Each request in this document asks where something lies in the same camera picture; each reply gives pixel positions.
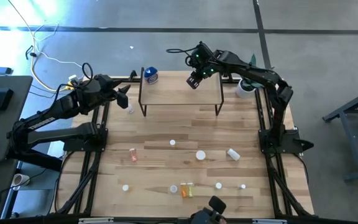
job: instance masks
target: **concrete floor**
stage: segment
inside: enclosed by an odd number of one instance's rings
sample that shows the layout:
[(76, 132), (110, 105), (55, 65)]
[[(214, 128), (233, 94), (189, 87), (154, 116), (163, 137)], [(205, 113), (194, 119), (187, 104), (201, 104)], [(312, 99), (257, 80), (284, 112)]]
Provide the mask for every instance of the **concrete floor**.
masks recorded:
[[(68, 27), (257, 28), (252, 0), (13, 3), (35, 26), (58, 22)], [(265, 29), (358, 30), (358, 0), (259, 0), (259, 6)], [(0, 26), (24, 26), (5, 0), (0, 0)], [(231, 50), (244, 60), (255, 54), (258, 66), (264, 66), (256, 33), (57, 32), (40, 46), (60, 60), (89, 62), (96, 73), (128, 75), (151, 65), (161, 70), (189, 69), (183, 55), (167, 55), (165, 49), (191, 48), (200, 40), (212, 49)], [(358, 35), (267, 34), (266, 42), (272, 66), (294, 89), (290, 105), (301, 137), (315, 144), (305, 153), (315, 214), (358, 221), (358, 180), (342, 180), (344, 174), (356, 171), (349, 142), (339, 120), (326, 124), (321, 119), (358, 95)], [(31, 44), (28, 32), (0, 31), (0, 66), (13, 68), (15, 75), (30, 75), (24, 52)], [(38, 58), (35, 71), (53, 87), (80, 74), (74, 65), (45, 57)], [(29, 95), (22, 116), (47, 108), (51, 102)], [(46, 128), (69, 127), (70, 123), (59, 121)], [(51, 196), (50, 190), (19, 192), (14, 211), (23, 216), (45, 214)], [(39, 198), (40, 203), (27, 203), (28, 197)]]

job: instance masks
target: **desk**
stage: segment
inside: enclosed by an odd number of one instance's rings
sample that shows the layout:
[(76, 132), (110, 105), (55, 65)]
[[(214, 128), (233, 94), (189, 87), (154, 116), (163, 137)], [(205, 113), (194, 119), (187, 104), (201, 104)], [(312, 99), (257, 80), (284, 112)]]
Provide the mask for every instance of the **desk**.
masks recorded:
[[(260, 153), (257, 135), (255, 98), (238, 98), (236, 85), (224, 85), (223, 90), (225, 104), (219, 116), (208, 105), (186, 105), (154, 106), (143, 117), (135, 104), (139, 84), (133, 84), (127, 94), (134, 114), (111, 103), (108, 145), (102, 153), (92, 216), (189, 217), (207, 207), (211, 196), (217, 195), (227, 204), (225, 217), (272, 218), (265, 157)], [(73, 125), (88, 122), (91, 117), (77, 116)], [(285, 124), (287, 128), (293, 126), (290, 109)], [(171, 139), (177, 141), (175, 147), (170, 147)], [(239, 161), (226, 155), (230, 147), (241, 155)], [(137, 162), (131, 162), (130, 148), (137, 149)], [(198, 149), (206, 152), (205, 161), (196, 160)], [(84, 153), (76, 152), (66, 163), (58, 190), (59, 207), (78, 185), (83, 156)], [(293, 155), (282, 157), (288, 187), (302, 206), (313, 213), (303, 164)], [(169, 186), (179, 187), (181, 182), (195, 184), (193, 198), (169, 192)], [(222, 183), (223, 189), (215, 190), (216, 182)], [(129, 185), (128, 192), (122, 191), (124, 184)], [(247, 188), (238, 190), (239, 184), (246, 184)], [(81, 210), (85, 208), (87, 192), (86, 189)], [(284, 211), (282, 194), (279, 190), (277, 193)]]
[(147, 105), (215, 105), (218, 115), (218, 105), (220, 109), (224, 103), (221, 76), (204, 79), (194, 90), (186, 82), (190, 74), (191, 71), (159, 71), (157, 82), (150, 85), (143, 79), (142, 73), (139, 104), (144, 116)]
[[(20, 118), (31, 82), (30, 76), (0, 77), (0, 88), (10, 88), (14, 92), (8, 108), (0, 111), (0, 190), (11, 186), (16, 171), (17, 160), (4, 159), (8, 151), (6, 133), (12, 130), (14, 122)], [(1, 194), (0, 217), (7, 195), (8, 191)]]

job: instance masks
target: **wood grain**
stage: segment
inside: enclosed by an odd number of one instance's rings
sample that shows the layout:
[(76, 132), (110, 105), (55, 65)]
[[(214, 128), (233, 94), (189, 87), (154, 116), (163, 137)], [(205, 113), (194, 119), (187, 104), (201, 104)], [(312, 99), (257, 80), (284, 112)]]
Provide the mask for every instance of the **wood grain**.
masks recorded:
[[(189, 217), (208, 206), (210, 197), (217, 195), (227, 204), (226, 217), (273, 217), (265, 158), (257, 137), (255, 98), (240, 99), (234, 94), (235, 89), (235, 85), (224, 86), (225, 104), (219, 116), (205, 106), (190, 105), (153, 106), (143, 117), (137, 104), (138, 84), (133, 84), (128, 93), (134, 114), (111, 103), (108, 145), (101, 158), (92, 215)], [(73, 125), (88, 122), (91, 117), (77, 116)], [(293, 126), (289, 108), (285, 124), (287, 128)], [(177, 141), (175, 147), (169, 145), (171, 139)], [(230, 147), (241, 155), (239, 161), (226, 155)], [(137, 162), (130, 160), (130, 148), (137, 149)], [(206, 152), (204, 161), (196, 160), (197, 150)], [(78, 184), (83, 156), (84, 153), (76, 152), (67, 161), (58, 190), (59, 207)], [(293, 155), (283, 155), (283, 163), (289, 188), (302, 206), (313, 213), (302, 163)], [(195, 183), (193, 198), (169, 192), (169, 186), (179, 187), (181, 182)], [(223, 189), (216, 190), (216, 182), (222, 183)], [(128, 192), (122, 191), (124, 184), (129, 185)], [(239, 184), (246, 184), (247, 188), (238, 190)], [(282, 206), (279, 190), (278, 196)]]
[(191, 71), (158, 71), (158, 81), (142, 82), (143, 105), (218, 105), (222, 102), (219, 75), (203, 80), (197, 89), (186, 82)]

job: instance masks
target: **blue container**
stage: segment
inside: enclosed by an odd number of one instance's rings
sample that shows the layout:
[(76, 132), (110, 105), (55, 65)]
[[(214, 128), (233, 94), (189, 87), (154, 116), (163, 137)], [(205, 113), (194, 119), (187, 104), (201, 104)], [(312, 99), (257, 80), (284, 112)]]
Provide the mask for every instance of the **blue container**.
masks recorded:
[(148, 84), (154, 84), (158, 80), (158, 71), (154, 67), (146, 68), (144, 71), (144, 79)]

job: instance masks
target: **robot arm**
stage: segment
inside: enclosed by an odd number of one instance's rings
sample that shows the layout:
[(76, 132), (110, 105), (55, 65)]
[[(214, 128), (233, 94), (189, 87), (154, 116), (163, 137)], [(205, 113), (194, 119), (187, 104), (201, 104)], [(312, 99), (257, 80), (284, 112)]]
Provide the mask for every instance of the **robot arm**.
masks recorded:
[(242, 78), (262, 84), (266, 88), (267, 97), (274, 108), (273, 125), (268, 135), (268, 141), (274, 146), (281, 144), (285, 131), (283, 124), (285, 109), (292, 97), (293, 90), (277, 73), (245, 63), (236, 54), (227, 50), (212, 52), (202, 42), (194, 48), (191, 55), (187, 56), (186, 64), (195, 68), (195, 71), (187, 79), (187, 83), (193, 89), (196, 89), (204, 78), (209, 78), (217, 72), (236, 73)]
[(117, 100), (117, 104), (121, 108), (127, 108), (128, 97), (126, 93), (131, 86), (125, 86), (118, 91), (114, 90), (121, 82), (113, 81), (107, 75), (96, 75), (92, 80), (77, 84), (71, 93), (55, 100), (49, 109), (38, 111), (33, 116), (17, 121), (12, 131), (7, 134), (11, 149), (20, 153), (41, 142), (71, 138), (86, 139), (95, 136), (97, 128), (93, 123), (85, 123), (77, 128), (56, 131), (37, 132), (35, 130), (58, 119), (88, 114), (107, 101)]

